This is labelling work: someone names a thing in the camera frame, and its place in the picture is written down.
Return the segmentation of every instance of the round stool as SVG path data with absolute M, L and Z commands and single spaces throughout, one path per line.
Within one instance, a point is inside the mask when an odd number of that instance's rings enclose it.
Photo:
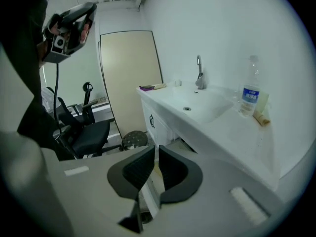
M 132 131 L 122 139 L 123 150 L 130 150 L 147 145 L 147 135 L 141 131 Z

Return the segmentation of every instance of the bottle label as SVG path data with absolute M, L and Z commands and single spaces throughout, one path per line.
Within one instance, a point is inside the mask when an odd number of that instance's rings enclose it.
M 246 102 L 256 104 L 259 97 L 259 91 L 243 88 L 242 99 Z

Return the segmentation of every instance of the plastic bottle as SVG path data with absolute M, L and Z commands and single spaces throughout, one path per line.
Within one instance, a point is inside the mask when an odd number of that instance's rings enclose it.
M 239 110 L 245 117 L 253 115 L 259 97 L 259 59 L 258 56 L 251 55 L 249 60 L 248 80 L 243 88 Z

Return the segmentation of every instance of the black chair seat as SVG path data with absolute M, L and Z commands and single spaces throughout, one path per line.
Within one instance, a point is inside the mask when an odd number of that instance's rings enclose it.
M 106 143 L 109 132 L 110 123 L 106 120 L 85 126 L 72 147 L 79 156 L 97 153 Z

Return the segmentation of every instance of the purple object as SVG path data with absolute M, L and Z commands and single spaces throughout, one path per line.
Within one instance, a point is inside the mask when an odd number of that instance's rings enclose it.
M 139 88 L 143 91 L 148 91 L 154 89 L 154 86 L 147 85 L 147 86 L 139 86 Z

